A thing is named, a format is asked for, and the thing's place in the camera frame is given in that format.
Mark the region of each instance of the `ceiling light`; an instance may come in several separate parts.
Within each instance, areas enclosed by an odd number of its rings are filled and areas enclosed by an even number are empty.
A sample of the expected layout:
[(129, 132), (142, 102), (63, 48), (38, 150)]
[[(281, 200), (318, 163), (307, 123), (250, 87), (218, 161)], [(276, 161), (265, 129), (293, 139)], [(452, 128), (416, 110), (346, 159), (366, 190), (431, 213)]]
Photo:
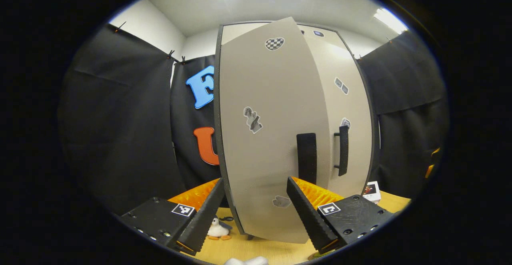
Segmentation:
[(407, 27), (402, 23), (402, 21), (400, 21), (396, 16), (394, 16), (385, 8), (379, 8), (373, 17), (380, 20), (382, 23), (387, 25), (398, 34), (401, 34), (407, 30)]

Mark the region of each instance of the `white wall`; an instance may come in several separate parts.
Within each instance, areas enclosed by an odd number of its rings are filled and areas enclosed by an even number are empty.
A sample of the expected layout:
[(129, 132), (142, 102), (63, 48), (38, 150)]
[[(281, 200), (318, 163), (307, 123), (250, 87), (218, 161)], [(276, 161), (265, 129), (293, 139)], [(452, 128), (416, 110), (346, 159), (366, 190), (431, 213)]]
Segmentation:
[(188, 60), (215, 54), (218, 33), (219, 28), (214, 28), (188, 37), (181, 51), (185, 59)]
[(122, 30), (139, 37), (165, 53), (175, 50), (172, 54), (181, 60), (185, 35), (153, 5), (149, 0), (139, 0), (129, 8), (119, 12), (109, 23), (121, 26)]
[[(359, 58), (359, 55), (364, 56), (382, 45), (382, 43), (374, 39), (362, 36), (355, 32), (339, 28), (336, 28), (336, 30), (342, 36), (343, 40), (347, 43), (347, 46), (356, 58)], [(188, 60), (215, 54), (218, 33), (219, 29), (214, 28), (188, 37), (183, 45), (182, 55), (184, 55)]]

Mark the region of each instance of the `ceiling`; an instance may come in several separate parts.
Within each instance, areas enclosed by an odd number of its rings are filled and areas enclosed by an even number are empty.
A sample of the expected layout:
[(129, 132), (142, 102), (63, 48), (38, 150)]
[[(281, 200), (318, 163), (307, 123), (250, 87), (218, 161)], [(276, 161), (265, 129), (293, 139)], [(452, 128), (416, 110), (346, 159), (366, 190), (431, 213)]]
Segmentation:
[(341, 28), (385, 43), (398, 34), (373, 17), (376, 0), (149, 0), (187, 37), (239, 21), (279, 20)]

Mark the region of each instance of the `black curtain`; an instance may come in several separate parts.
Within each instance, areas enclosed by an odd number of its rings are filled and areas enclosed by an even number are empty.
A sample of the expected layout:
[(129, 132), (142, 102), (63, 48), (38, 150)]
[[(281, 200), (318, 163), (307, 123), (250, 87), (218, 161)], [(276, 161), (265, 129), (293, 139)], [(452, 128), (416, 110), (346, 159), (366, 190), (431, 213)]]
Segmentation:
[[(178, 161), (178, 167), (182, 173), (183, 181), (187, 189), (220, 178), (219, 165), (211, 165), (203, 161), (199, 155), (197, 138), (194, 130), (199, 127), (214, 128), (214, 103), (195, 108), (196, 98), (190, 85), (186, 82), (189, 78), (214, 66), (215, 55), (190, 59), (182, 63), (176, 63), (172, 77), (170, 90), (170, 126), (172, 128), (172, 141)], [(213, 94), (210, 88), (205, 89)], [(212, 145), (216, 153), (215, 133), (212, 136)]]
[(415, 197), (436, 161), (432, 153), (439, 147), (437, 156), (442, 153), (448, 133), (448, 101), (437, 61), (421, 39), (405, 31), (358, 63), (380, 123), (381, 149), (370, 179), (386, 192)]
[(172, 60), (106, 25), (66, 73), (59, 130), (67, 161), (113, 213), (185, 191), (169, 117)]

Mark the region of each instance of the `wooden table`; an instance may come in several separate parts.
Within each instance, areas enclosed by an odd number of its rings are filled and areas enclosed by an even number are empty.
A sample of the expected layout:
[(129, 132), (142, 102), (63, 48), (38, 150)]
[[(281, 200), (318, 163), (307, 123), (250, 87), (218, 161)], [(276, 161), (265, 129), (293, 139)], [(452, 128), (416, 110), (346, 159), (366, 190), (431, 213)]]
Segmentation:
[[(402, 210), (411, 201), (408, 198), (386, 192), (381, 191), (380, 193), (381, 200), (378, 205), (392, 213)], [(232, 215), (229, 208), (219, 208), (217, 216), (224, 218)], [(201, 252), (191, 257), (223, 265), (229, 258), (245, 261), (263, 256), (268, 259), (269, 265), (293, 265), (307, 261), (307, 258), (316, 251), (311, 240), (305, 244), (270, 241), (258, 237), (248, 241), (247, 235), (240, 235), (234, 221), (225, 221), (225, 223), (233, 227), (230, 232), (232, 238), (226, 241), (206, 238)]]

